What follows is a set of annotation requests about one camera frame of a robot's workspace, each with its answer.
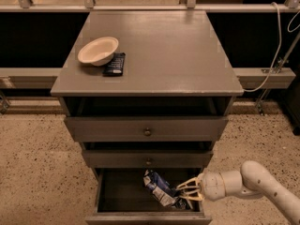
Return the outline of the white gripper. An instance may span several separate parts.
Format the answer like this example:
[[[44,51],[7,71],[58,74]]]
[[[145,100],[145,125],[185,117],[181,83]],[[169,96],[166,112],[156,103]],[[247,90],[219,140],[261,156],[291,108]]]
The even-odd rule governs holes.
[[[176,187],[180,192],[180,197],[190,201],[201,202],[204,200],[217,201],[225,197],[225,185],[219,173],[201,173],[198,177],[193,177],[179,184]]]

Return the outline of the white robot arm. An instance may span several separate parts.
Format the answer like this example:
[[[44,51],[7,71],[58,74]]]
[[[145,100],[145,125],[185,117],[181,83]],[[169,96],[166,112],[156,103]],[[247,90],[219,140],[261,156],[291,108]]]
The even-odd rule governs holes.
[[[176,187],[190,201],[266,197],[292,225],[300,224],[300,199],[259,162],[245,161],[239,171],[203,172]]]

